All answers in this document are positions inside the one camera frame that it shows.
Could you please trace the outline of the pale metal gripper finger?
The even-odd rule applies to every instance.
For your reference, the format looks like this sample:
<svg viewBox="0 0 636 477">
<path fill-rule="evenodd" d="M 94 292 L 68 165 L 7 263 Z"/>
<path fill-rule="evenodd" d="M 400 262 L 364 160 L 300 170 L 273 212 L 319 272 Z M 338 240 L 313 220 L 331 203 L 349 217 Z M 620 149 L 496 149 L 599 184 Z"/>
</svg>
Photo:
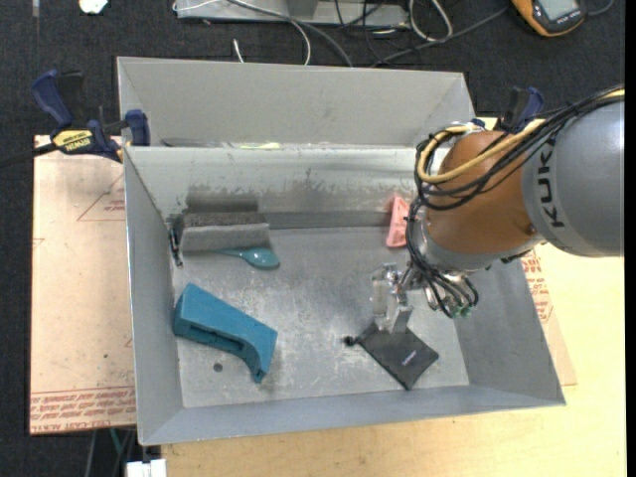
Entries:
<svg viewBox="0 0 636 477">
<path fill-rule="evenodd" d="M 385 263 L 372 273 L 372 305 L 376 324 L 380 329 L 389 329 L 397 302 L 395 283 L 397 265 Z"/>
<path fill-rule="evenodd" d="M 405 333 L 413 307 L 403 292 L 393 293 L 389 304 L 388 330 L 390 333 Z"/>
</svg>

